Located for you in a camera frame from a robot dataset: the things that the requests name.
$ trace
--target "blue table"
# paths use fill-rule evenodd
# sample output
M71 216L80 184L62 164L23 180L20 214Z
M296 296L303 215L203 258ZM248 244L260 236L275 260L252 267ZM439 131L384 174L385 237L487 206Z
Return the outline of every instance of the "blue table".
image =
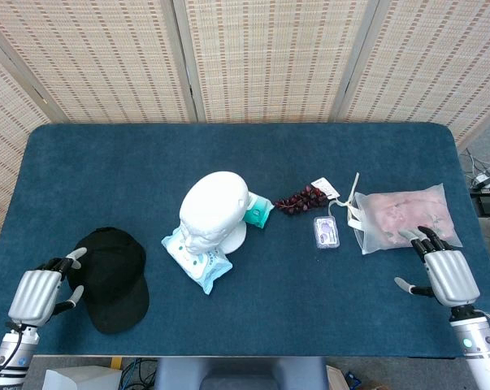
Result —
M449 130L431 123L55 124L26 149L0 236L0 340L23 272L63 256L95 228L131 233L146 249L150 307L124 333L93 327L84 305L40 330L38 353L103 355L459 356L449 310L403 293L397 275L426 284L411 249L362 256L344 209L338 249L319 250L312 221L325 209L272 212L229 255L211 295L160 240L179 224L184 195L228 170L272 200L326 176L347 197L444 183L457 234L490 311L490 260Z

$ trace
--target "gray floor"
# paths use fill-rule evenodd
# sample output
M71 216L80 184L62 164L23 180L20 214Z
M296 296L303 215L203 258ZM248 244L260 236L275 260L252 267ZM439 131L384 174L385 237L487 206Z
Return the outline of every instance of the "gray floor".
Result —
M469 146L469 150L477 158L490 162L490 128ZM470 171L470 159L461 156L460 160L465 171ZM35 357L24 388L41 389L46 369L68 366L109 366L110 361L105 357ZM124 359L124 366L131 361L132 359ZM352 371L364 383L386 384L392 390L477 389L466 362L462 359L330 357L328 362L343 372ZM144 374L148 374L152 369L151 365L147 365Z

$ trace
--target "plastic bag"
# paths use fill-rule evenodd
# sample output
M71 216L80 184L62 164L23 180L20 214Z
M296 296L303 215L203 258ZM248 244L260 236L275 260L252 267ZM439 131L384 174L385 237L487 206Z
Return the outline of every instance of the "plastic bag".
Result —
M354 193L354 198L350 195L345 203L334 202L348 207L348 225L354 229L362 254L411 246L398 231L412 230L418 226L433 229L452 246L462 246L450 218L443 184L423 191L371 195Z
M217 247L201 254L191 254L187 251L179 227L172 232L172 236L163 238L162 245L185 273L202 286L203 292L207 295L212 291L214 280L232 269L232 263Z

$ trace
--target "robotic hand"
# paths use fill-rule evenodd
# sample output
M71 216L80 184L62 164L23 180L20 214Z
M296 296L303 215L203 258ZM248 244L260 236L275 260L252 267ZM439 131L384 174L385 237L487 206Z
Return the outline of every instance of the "robotic hand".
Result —
M33 271L24 272L8 316L11 329L0 348L0 389L20 390L23 387L35 348L39 343L37 329L53 315L72 309L82 297L83 286L78 286L64 302L56 303L60 285L70 268L79 269L80 258L86 248L79 248L65 258L54 258Z
M435 297L441 305L450 307L450 325L472 375L480 390L490 390L490 326L485 317L490 315L472 305L479 297L479 289L463 253L453 250L428 227L419 226L418 230L400 234L418 252L431 286L417 287L402 278L395 278L395 282L412 295Z

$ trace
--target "price tag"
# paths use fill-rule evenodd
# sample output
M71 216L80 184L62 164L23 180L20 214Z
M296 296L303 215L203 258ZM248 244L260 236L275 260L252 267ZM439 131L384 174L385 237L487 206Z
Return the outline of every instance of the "price tag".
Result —
M311 185L325 193L328 199L336 199L340 196L340 194L333 188L332 184L327 181L325 177L321 177L320 179L312 182Z

